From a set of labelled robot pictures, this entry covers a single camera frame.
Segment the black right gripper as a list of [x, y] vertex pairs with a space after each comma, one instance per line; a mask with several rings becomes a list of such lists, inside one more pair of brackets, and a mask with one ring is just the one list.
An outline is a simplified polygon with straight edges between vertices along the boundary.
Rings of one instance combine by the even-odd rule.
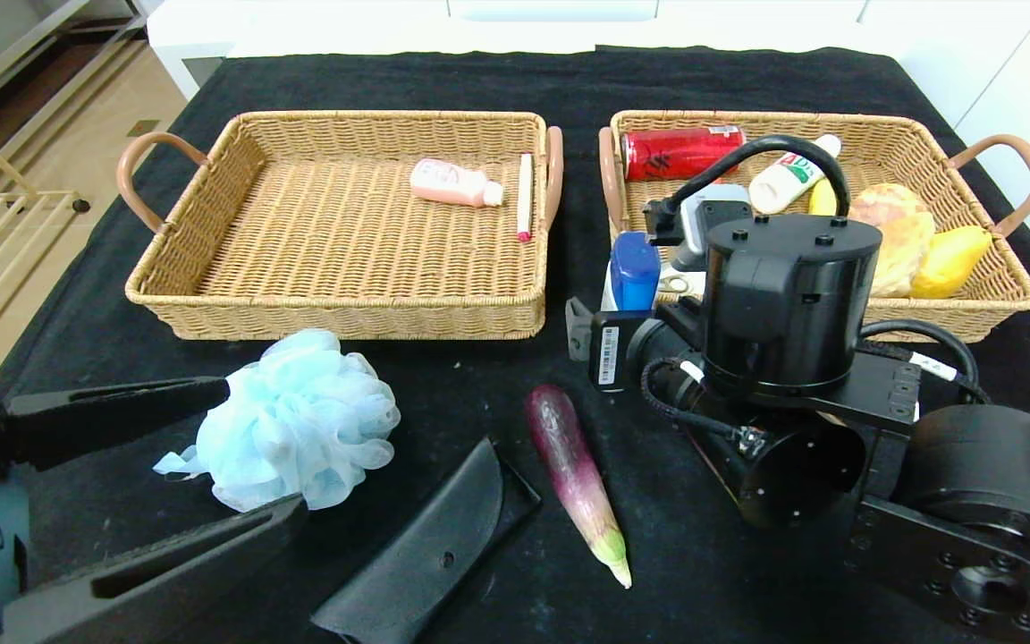
[[569, 358], [589, 362], [590, 382], [606, 393], [702, 385], [702, 325], [690, 309], [600, 311], [577, 296], [564, 305]]

